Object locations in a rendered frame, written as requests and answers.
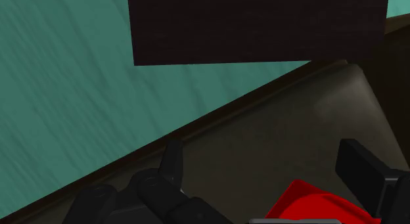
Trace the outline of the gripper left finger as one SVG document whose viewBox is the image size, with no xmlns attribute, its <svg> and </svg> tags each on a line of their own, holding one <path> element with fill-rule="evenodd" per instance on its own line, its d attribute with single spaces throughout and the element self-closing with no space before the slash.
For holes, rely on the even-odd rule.
<svg viewBox="0 0 410 224">
<path fill-rule="evenodd" d="M 170 141 L 159 168 L 138 171 L 124 190 L 100 184 L 79 192 L 62 224 L 233 224 L 182 192 L 182 178 L 183 144 Z"/>
</svg>

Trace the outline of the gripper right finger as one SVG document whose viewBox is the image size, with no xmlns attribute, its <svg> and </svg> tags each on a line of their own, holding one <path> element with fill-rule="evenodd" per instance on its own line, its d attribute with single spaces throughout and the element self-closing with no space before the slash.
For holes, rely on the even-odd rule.
<svg viewBox="0 0 410 224">
<path fill-rule="evenodd" d="M 342 139 L 335 170 L 381 224 L 410 224 L 410 171 L 393 169 L 355 139 Z"/>
</svg>

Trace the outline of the red angular object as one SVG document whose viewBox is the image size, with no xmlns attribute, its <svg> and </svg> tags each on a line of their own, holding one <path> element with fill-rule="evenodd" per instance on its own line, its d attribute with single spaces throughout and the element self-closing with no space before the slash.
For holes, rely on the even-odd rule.
<svg viewBox="0 0 410 224">
<path fill-rule="evenodd" d="M 303 180 L 294 180 L 266 215 L 277 219 L 337 219 L 342 224 L 381 224 L 365 210 Z"/>
</svg>

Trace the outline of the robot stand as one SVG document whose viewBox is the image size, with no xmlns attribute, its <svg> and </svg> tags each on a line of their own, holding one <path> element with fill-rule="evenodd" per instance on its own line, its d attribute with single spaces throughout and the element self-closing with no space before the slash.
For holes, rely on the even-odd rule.
<svg viewBox="0 0 410 224">
<path fill-rule="evenodd" d="M 128 0 L 137 66 L 361 58 L 388 0 Z"/>
</svg>

